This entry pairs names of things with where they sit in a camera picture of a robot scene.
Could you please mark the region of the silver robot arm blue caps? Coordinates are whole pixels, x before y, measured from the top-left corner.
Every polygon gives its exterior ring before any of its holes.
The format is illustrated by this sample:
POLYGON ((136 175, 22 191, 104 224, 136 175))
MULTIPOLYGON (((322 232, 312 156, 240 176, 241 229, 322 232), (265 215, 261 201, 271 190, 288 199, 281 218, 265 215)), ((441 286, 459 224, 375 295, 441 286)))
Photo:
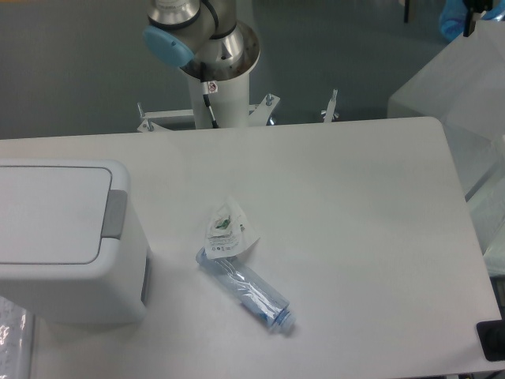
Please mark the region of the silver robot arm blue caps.
POLYGON ((259 39, 238 20, 235 1, 150 1, 147 15, 150 52, 199 81, 235 79, 259 60, 259 39))

